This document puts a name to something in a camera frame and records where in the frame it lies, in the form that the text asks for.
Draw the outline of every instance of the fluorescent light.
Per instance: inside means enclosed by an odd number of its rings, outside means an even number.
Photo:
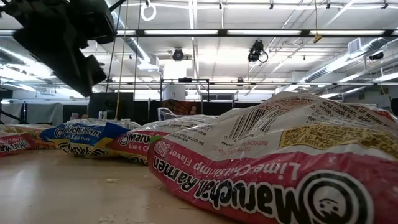
[[[135,35],[136,31],[135,30],[118,30],[118,35]]]
[[[377,82],[377,81],[383,82],[383,81],[392,80],[392,79],[395,79],[395,78],[398,78],[398,72],[397,73],[388,74],[388,75],[383,75],[383,76],[381,76],[379,78],[375,78],[373,81],[374,82]]]
[[[381,35],[384,30],[318,30],[319,35]],[[315,30],[310,31],[310,35],[315,35]]]
[[[57,89],[57,93],[60,93],[60,94],[65,95],[65,96],[72,96],[72,97],[75,97],[75,98],[84,98],[84,96],[82,96],[77,91],[72,90],[72,89],[68,89],[68,88],[58,88]]]
[[[358,75],[358,74],[350,75],[350,76],[348,76],[348,77],[346,77],[346,78],[343,78],[343,79],[341,79],[341,80],[338,80],[337,82],[347,82],[347,81],[353,80],[353,79],[355,79],[355,78],[357,78],[357,77],[359,77],[359,76],[360,76],[360,75]]]
[[[228,35],[300,35],[301,30],[228,30]]]
[[[0,30],[0,35],[12,35],[14,30]]]
[[[145,30],[145,35],[216,35],[218,30]]]
[[[239,93],[247,93],[250,90],[239,90]],[[275,90],[252,90],[250,93],[257,93],[257,94],[274,94]]]
[[[14,88],[20,88],[20,89],[27,90],[27,91],[36,91],[31,86],[27,86],[27,85],[23,85],[23,84],[13,85],[13,84],[6,83],[6,84],[3,84],[3,85],[11,86],[11,87],[14,87]]]
[[[355,89],[353,89],[353,90],[348,90],[348,91],[346,91],[345,93],[347,94],[347,93],[354,93],[354,92],[356,92],[356,91],[358,91],[358,90],[362,90],[364,87],[359,87],[359,88],[355,88]]]
[[[234,94],[237,90],[212,90],[210,89],[210,93],[220,93],[220,94]],[[205,94],[207,90],[202,90],[200,93]]]
[[[337,96],[338,95],[338,93],[327,93],[327,94],[324,94],[324,95],[320,95],[320,97],[322,97],[322,98],[331,98],[331,97],[334,97],[334,96]]]

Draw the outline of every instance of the maruchan ramen package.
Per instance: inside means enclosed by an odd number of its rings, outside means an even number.
[[[150,145],[175,195],[244,223],[397,223],[398,125],[387,111],[282,92]]]
[[[54,142],[45,142],[40,138],[40,134],[48,128],[53,128],[53,126],[47,124],[7,124],[4,131],[9,133],[29,133],[32,135],[35,142],[29,149],[56,149]]]
[[[134,128],[129,121],[103,121],[100,119],[75,119],[42,132],[44,141],[54,142],[68,154],[85,158],[118,156],[106,145],[119,135]]]
[[[34,145],[35,137],[28,133],[10,133],[0,131],[0,157],[17,154]]]
[[[213,119],[212,116],[194,115],[152,122],[119,136],[108,147],[130,161],[147,165],[147,152],[151,141],[176,131],[210,122]]]

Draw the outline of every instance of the table surface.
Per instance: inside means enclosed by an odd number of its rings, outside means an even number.
[[[0,158],[0,198],[1,224],[234,223],[173,196],[146,166],[59,150]]]

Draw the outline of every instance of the red package stripe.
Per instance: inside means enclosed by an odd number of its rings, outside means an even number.
[[[212,161],[162,138],[150,147],[149,168],[175,195],[246,223],[396,221],[397,162],[374,156],[291,152]]]

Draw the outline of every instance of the ramen package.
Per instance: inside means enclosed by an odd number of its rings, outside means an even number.
[[[108,147],[130,161],[147,165],[147,152],[151,141],[213,119],[212,116],[194,115],[152,122],[119,136]]]
[[[244,223],[397,223],[389,112],[282,92],[150,145],[178,197]]]
[[[54,142],[58,148],[74,156],[114,157],[117,154],[107,149],[106,145],[119,135],[129,131],[128,128],[120,124],[125,123],[100,119],[75,119],[43,131],[40,137],[44,141]]]
[[[16,154],[34,145],[35,138],[29,133],[0,131],[0,157]]]
[[[53,126],[47,124],[7,124],[4,131],[9,133],[29,133],[32,135],[35,142],[29,149],[56,149],[53,142],[45,142],[40,138],[42,131],[48,128],[53,128]]]

